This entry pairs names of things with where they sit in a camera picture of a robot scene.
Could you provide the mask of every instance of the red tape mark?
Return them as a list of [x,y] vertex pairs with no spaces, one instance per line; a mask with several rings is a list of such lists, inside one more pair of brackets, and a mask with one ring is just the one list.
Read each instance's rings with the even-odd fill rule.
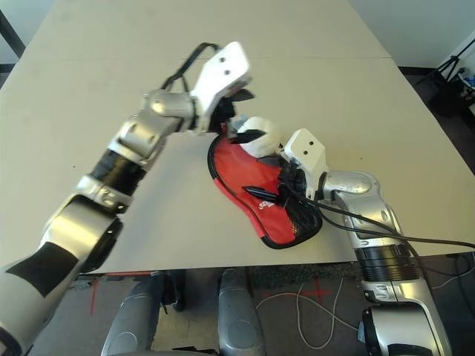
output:
[[318,297],[318,302],[320,304],[323,304],[324,302],[324,298],[323,298],[323,294],[321,293],[322,290],[320,290],[320,282],[318,281],[318,277],[313,277],[313,284],[315,284],[315,287],[317,288],[317,297]]
[[91,295],[91,309],[89,310],[89,315],[93,316],[94,314],[94,306],[96,305],[96,291],[97,286],[99,285],[99,278],[96,278],[91,282],[92,287],[92,295]]

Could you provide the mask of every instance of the gray floor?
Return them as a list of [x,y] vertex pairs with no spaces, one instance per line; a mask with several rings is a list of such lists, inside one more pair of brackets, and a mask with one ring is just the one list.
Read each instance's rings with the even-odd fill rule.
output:
[[[414,83],[418,77],[408,76]],[[427,101],[434,93],[435,87],[425,83],[417,87],[423,100]],[[435,115],[442,129],[451,139],[468,166],[475,172],[475,136],[473,123],[463,118],[446,119]],[[471,254],[466,254],[470,266],[474,265]],[[440,271],[454,273],[453,258],[444,256],[427,257],[428,267]],[[459,268],[465,270],[463,258],[459,258]],[[309,270],[302,268],[299,280],[309,277]],[[198,349],[217,348],[217,279],[221,268],[208,268],[187,271],[186,299],[188,308],[183,313],[176,313],[168,308],[168,315],[160,312],[158,333],[152,348],[166,350],[173,347],[196,346]],[[258,268],[251,268],[252,293],[255,304],[266,296],[281,291],[297,291],[299,283],[294,283],[292,277],[282,277],[280,280],[269,280],[263,283],[262,274]],[[433,286],[448,280],[450,277],[429,272]],[[328,269],[320,274],[318,285],[310,280],[304,291],[312,299],[331,308],[339,284],[338,278],[330,278]],[[114,319],[124,296],[135,284],[131,278],[121,281],[109,281],[102,278],[96,287],[94,312],[91,314],[93,288],[87,283],[78,283],[66,294],[54,318],[42,332],[33,347],[31,356],[43,355],[99,355],[108,328]],[[473,348],[473,330],[475,317],[471,314],[468,304],[475,309],[475,273],[454,280],[442,289],[434,290],[434,298],[441,318],[451,340],[454,355],[471,355],[466,350]],[[363,298],[357,279],[346,277],[337,304],[337,314],[347,322],[358,325],[361,310],[368,307]],[[323,343],[330,333],[331,318],[312,304],[302,301],[302,329],[311,344]],[[356,333],[337,323],[333,339],[327,348],[319,351],[309,349],[298,335],[295,312],[295,297],[278,297],[265,302],[258,310],[266,338],[268,356],[283,355],[365,355],[364,346],[356,340]]]

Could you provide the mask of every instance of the silver robot arm segment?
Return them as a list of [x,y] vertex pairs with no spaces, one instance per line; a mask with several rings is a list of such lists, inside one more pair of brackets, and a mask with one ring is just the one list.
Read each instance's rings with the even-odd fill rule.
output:
[[207,63],[191,93],[153,90],[122,125],[90,174],[45,225],[38,249],[0,269],[0,355],[27,353],[79,273],[99,268],[122,228],[117,217],[132,202],[168,135],[207,131],[221,98],[250,76],[242,47],[232,42]]
[[[393,209],[379,193],[379,183],[361,172],[327,173],[323,198],[339,208],[368,217],[401,233]],[[387,232],[369,222],[344,217],[349,228]],[[363,311],[370,355],[452,355],[451,347],[426,281],[410,262],[407,244],[393,237],[348,231],[363,271],[362,288],[377,304]]]

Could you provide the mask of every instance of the table surface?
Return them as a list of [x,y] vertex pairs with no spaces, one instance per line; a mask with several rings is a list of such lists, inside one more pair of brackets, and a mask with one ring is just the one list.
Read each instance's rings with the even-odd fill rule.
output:
[[[475,240],[474,176],[345,1],[74,0],[56,2],[0,91],[0,264],[36,248],[45,221],[142,93],[197,43],[234,40],[247,52],[256,95],[239,112],[277,122],[285,139],[306,127],[331,169],[374,174],[407,235]],[[327,225],[298,246],[267,248],[214,186],[212,139],[169,138],[98,272],[355,259],[344,231]]]

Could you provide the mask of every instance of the black cable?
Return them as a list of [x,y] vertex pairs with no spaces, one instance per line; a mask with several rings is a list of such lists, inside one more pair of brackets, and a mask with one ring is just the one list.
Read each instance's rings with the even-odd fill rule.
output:
[[[455,270],[457,273],[459,273],[459,264],[458,264],[458,259],[454,260],[453,262],[455,264]],[[460,293],[462,294],[462,298],[465,301],[465,305],[467,306],[470,314],[472,314],[472,317],[475,319],[475,311],[472,308],[472,305],[470,304],[470,300],[467,298],[467,294],[465,293],[465,288],[462,284],[462,278],[457,278],[457,283],[459,284],[460,288]]]
[[[183,81],[184,81],[185,77],[183,76],[183,74],[188,70],[188,68],[190,68],[190,66],[193,64],[193,62],[196,61],[196,59],[201,54],[201,52],[203,52],[208,47],[212,47],[214,49],[214,51],[216,51],[216,52],[219,51],[219,49],[220,49],[220,46],[218,46],[215,43],[203,42],[203,43],[199,44],[193,50],[193,52],[191,52],[189,57],[185,60],[185,63],[183,63],[181,65],[181,67],[178,68],[178,70],[173,75],[171,75],[170,77],[167,78],[167,80],[165,80],[165,82],[162,85],[162,89],[163,90],[170,90],[171,86],[174,83],[174,81],[179,79],[179,78],[183,78]],[[183,82],[183,86],[188,87],[188,85],[186,84],[186,81]]]
[[[288,182],[289,182],[289,179],[287,177],[287,174],[284,174],[284,183],[287,185]],[[404,236],[404,235],[401,235],[399,232],[397,232],[395,229],[393,229],[393,228],[391,228],[391,227],[389,227],[389,226],[387,226],[387,225],[385,225],[385,224],[383,224],[379,221],[375,221],[375,220],[372,220],[368,217],[364,217],[360,214],[354,214],[354,213],[351,213],[349,211],[341,210],[341,209],[338,209],[338,208],[333,208],[332,206],[328,206],[328,205],[322,204],[320,202],[316,202],[314,200],[307,199],[306,197],[303,197],[301,194],[298,194],[295,191],[295,189],[293,189],[292,186],[289,186],[289,190],[295,196],[296,199],[303,200],[304,202],[306,202],[309,205],[313,205],[313,206],[316,206],[316,207],[319,207],[319,208],[322,208],[322,209],[325,209],[325,210],[328,210],[328,211],[333,211],[333,212],[341,214],[341,215],[346,215],[348,217],[354,217],[355,219],[366,221],[367,223],[370,223],[370,224],[376,225],[380,228],[383,228],[384,230],[386,230],[390,233],[386,234],[386,233],[381,233],[381,232],[378,232],[378,231],[364,230],[364,229],[359,229],[359,228],[348,228],[348,227],[345,226],[345,230],[349,229],[348,231],[359,232],[360,234],[372,234],[372,235],[382,236],[382,237],[394,237],[395,239],[399,239],[399,240],[402,240],[402,241],[414,241],[416,243],[438,243],[438,244],[443,244],[443,245],[465,246],[465,247],[475,249],[475,244],[466,243],[464,241],[424,239],[424,238],[421,238],[421,237]],[[360,237],[360,238],[363,239],[363,240],[367,240],[367,239],[370,239],[371,237]]]
[[[321,204],[321,203],[316,202],[314,200],[310,200],[307,197],[303,196],[302,194],[297,193],[295,191],[295,189],[289,184],[289,172],[290,171],[295,171],[296,169],[297,169],[297,165],[294,162],[291,161],[290,164],[288,164],[286,167],[284,167],[284,169],[282,171],[282,173],[283,173],[282,177],[284,178],[284,184],[289,189],[290,193],[294,196],[294,198],[310,205],[310,207],[314,208],[320,214],[320,216],[323,220],[325,220],[330,225],[333,225],[333,226],[335,226],[337,228],[340,228],[342,230],[354,231],[354,232],[358,232],[360,234],[370,234],[370,235],[381,236],[381,237],[393,237],[397,240],[401,240],[404,243],[404,245],[410,250],[410,253],[416,259],[416,261],[417,261],[417,263],[418,263],[418,265],[421,269],[422,276],[425,278],[425,281],[426,281],[426,283],[429,287],[429,290],[430,290],[431,294],[432,294],[432,289],[430,287],[430,282],[429,282],[429,278],[428,278],[427,269],[425,268],[425,265],[422,262],[422,258],[419,256],[416,249],[409,243],[409,241],[414,241],[414,242],[419,242],[419,243],[440,243],[440,244],[445,244],[445,245],[462,245],[462,246],[466,246],[466,247],[470,247],[470,248],[475,248],[474,244],[465,243],[465,242],[462,242],[462,241],[433,240],[433,239],[423,239],[423,238],[418,238],[418,237],[403,236],[397,230],[395,230],[395,229],[393,229],[389,226],[386,226],[385,224],[383,224],[381,222],[369,219],[367,217],[363,217],[362,215],[359,215],[359,214],[351,213],[349,211],[341,210],[341,209],[338,209],[338,208],[333,208],[331,206]],[[348,217],[353,217],[353,218],[356,218],[356,219],[359,219],[359,220],[366,221],[367,223],[370,223],[370,224],[373,224],[373,225],[376,225],[378,227],[383,228],[384,230],[388,231],[389,234],[388,233],[382,233],[382,232],[379,232],[379,231],[371,231],[371,230],[365,230],[365,229],[360,229],[360,228],[350,228],[348,226],[340,225],[340,224],[332,221],[327,216],[325,216],[325,214],[323,214],[321,209],[325,209],[325,210],[328,210],[328,211],[333,211],[337,214],[342,214],[342,215],[346,215]],[[371,239],[372,237],[362,237],[362,236],[360,236],[359,238],[361,238],[363,240],[368,240],[368,239]]]
[[[377,232],[377,231],[371,231],[371,230],[363,230],[363,229],[360,229],[360,228],[350,228],[350,227],[345,226],[345,225],[340,225],[337,222],[334,222],[333,220],[331,220],[329,217],[327,217],[321,210],[318,209],[318,211],[319,211],[320,216],[323,220],[325,220],[330,225],[335,226],[336,228],[340,228],[341,230],[354,231],[354,232],[358,232],[360,234],[376,233],[377,236],[388,237],[388,234],[385,234],[385,233],[381,233],[381,232]],[[364,239],[370,239],[371,237],[360,237],[360,238],[364,240]],[[408,243],[407,241],[402,241],[402,242],[407,247],[407,249],[410,251],[410,253],[414,256],[414,259],[416,260],[417,264],[419,265],[422,276],[424,277],[425,282],[427,283],[427,286],[429,287],[429,291],[432,294],[432,289],[430,287],[429,276],[428,276],[428,273],[426,271],[425,264],[422,261],[422,258],[419,256],[416,249],[410,243]]]

